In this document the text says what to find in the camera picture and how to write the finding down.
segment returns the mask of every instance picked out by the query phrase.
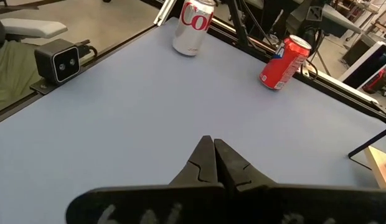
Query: coke logo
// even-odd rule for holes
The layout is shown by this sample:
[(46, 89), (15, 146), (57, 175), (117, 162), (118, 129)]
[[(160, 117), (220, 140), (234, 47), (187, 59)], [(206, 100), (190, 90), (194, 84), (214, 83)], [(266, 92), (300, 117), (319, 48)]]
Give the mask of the coke logo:
[(211, 19), (212, 19), (212, 16), (214, 15), (214, 13), (211, 12), (211, 15), (210, 15), (209, 18), (206, 18), (203, 15), (195, 15), (192, 18), (192, 20), (190, 22), (188, 22), (188, 21), (185, 20), (185, 12), (186, 12), (186, 9), (190, 5), (192, 6), (193, 10), (195, 12), (197, 12), (197, 6), (193, 5), (193, 3), (187, 2), (186, 4), (184, 4), (183, 8), (182, 8), (182, 13), (181, 13), (181, 21), (182, 21), (182, 23), (185, 26), (192, 26), (193, 29), (195, 29), (195, 30), (208, 30), (208, 28), (210, 27)]

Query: wooden block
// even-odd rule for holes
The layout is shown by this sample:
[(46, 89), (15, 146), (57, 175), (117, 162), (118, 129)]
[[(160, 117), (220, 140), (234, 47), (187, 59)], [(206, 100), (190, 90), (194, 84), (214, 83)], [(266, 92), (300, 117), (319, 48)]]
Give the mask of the wooden block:
[(386, 189), (386, 153), (372, 146), (364, 151), (379, 187)]

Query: soda can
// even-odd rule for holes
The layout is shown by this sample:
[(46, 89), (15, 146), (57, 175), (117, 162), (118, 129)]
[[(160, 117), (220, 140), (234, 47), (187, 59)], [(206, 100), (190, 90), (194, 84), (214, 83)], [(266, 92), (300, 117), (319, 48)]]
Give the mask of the soda can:
[(214, 0), (186, 0), (172, 46), (179, 53), (195, 56), (210, 27), (214, 15)]
[(261, 82), (273, 90), (282, 89), (309, 57), (311, 45), (295, 35), (287, 37), (260, 74)]

